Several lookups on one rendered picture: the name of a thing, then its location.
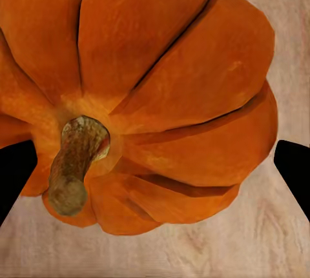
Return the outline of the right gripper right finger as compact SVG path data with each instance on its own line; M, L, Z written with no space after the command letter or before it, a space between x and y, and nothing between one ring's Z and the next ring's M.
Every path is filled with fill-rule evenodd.
M310 148L279 140L274 164L310 220Z

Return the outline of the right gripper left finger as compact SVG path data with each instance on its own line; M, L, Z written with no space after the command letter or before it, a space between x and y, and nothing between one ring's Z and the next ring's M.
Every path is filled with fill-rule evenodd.
M0 149L0 226L37 166L32 140Z

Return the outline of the pumpkin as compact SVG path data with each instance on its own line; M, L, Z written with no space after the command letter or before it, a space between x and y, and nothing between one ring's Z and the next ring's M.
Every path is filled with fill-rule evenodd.
M19 195L141 235L229 207L271 153L275 32L246 0L0 0L0 149Z

